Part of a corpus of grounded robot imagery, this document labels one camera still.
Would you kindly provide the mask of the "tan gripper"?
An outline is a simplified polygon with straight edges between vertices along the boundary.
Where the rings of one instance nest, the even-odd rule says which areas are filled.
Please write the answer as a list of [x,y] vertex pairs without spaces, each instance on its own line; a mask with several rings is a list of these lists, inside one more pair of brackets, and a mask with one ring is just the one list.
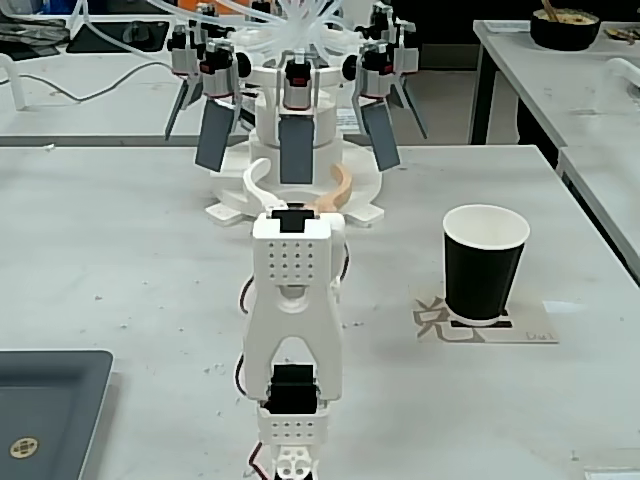
[[270,170],[270,159],[262,157],[254,161],[242,176],[244,191],[249,202],[256,204],[261,209],[339,211],[350,200],[353,177],[343,164],[333,164],[330,168],[331,177],[335,182],[334,189],[317,197],[312,202],[286,203],[273,193],[260,188],[258,182]]

